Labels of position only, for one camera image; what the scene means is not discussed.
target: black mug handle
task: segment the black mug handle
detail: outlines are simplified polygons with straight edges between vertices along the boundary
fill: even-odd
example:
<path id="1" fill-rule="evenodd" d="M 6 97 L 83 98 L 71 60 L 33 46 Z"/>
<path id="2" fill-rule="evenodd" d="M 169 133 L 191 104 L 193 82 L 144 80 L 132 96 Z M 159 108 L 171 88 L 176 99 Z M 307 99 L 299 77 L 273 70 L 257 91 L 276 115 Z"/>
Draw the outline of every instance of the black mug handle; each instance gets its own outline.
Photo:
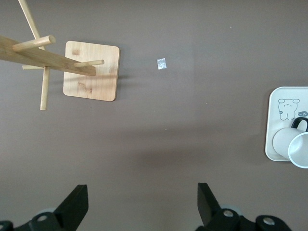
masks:
<path id="1" fill-rule="evenodd" d="M 307 122 L 307 128 L 306 128 L 306 131 L 308 131 L 308 119 L 305 118 L 305 117 L 298 117 L 294 120 L 293 124 L 291 125 L 292 128 L 297 128 L 299 123 L 302 121 L 302 120 L 305 120 Z"/>

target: white mug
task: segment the white mug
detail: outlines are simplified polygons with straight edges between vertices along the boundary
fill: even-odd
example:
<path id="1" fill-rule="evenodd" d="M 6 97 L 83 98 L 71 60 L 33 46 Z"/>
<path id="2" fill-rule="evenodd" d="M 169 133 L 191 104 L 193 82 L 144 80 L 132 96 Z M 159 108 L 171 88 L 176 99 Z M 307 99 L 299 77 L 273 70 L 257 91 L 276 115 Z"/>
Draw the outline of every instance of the white mug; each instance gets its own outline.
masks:
<path id="1" fill-rule="evenodd" d="M 302 120 L 307 122 L 306 131 L 297 129 Z M 296 166 L 308 168 L 308 119 L 298 117 L 290 128 L 279 130 L 273 138 L 273 147 Z"/>

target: wooden mug rack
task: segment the wooden mug rack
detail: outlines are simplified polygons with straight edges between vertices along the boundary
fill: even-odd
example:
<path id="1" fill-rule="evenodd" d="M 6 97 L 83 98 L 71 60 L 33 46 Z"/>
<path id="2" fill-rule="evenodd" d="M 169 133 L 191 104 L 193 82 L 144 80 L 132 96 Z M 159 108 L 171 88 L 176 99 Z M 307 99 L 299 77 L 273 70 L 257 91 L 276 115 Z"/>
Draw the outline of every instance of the wooden mug rack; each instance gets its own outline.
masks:
<path id="1" fill-rule="evenodd" d="M 120 49 L 116 46 L 68 41 L 65 57 L 46 51 L 45 46 L 55 43 L 55 37 L 40 37 L 26 0 L 18 1 L 35 39 L 20 43 L 0 36 L 0 59 L 25 64 L 24 70 L 44 70 L 40 109 L 47 109 L 51 69 L 64 71 L 65 95 L 115 100 Z"/>

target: gray background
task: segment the gray background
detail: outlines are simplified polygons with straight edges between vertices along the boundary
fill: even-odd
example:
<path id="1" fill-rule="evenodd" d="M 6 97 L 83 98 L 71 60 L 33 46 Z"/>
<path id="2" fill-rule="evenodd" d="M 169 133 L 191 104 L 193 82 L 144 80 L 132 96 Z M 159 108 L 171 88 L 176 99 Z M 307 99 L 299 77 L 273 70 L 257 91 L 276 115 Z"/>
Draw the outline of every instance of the gray background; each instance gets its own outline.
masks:
<path id="1" fill-rule="evenodd" d="M 308 227 L 308 170 L 264 152 L 268 101 L 308 84 L 306 0 L 28 0 L 41 36 L 118 46 L 114 102 L 65 96 L 51 71 L 0 61 L 0 219 L 16 226 L 89 188 L 80 231 L 194 231 L 197 183 L 254 220 Z M 32 40 L 17 0 L 0 34 Z M 158 70 L 157 59 L 167 69 Z"/>

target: cartoon bear drawing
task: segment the cartoon bear drawing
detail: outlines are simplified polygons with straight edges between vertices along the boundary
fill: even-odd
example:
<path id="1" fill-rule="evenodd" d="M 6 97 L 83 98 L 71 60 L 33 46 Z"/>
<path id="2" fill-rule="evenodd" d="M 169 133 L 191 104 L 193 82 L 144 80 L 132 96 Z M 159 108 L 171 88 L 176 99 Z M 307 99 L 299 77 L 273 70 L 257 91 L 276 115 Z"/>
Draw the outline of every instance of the cartoon bear drawing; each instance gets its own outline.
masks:
<path id="1" fill-rule="evenodd" d="M 279 99 L 279 113 L 281 120 L 292 120 L 295 118 L 295 111 L 297 110 L 297 104 L 299 103 L 299 99 Z"/>

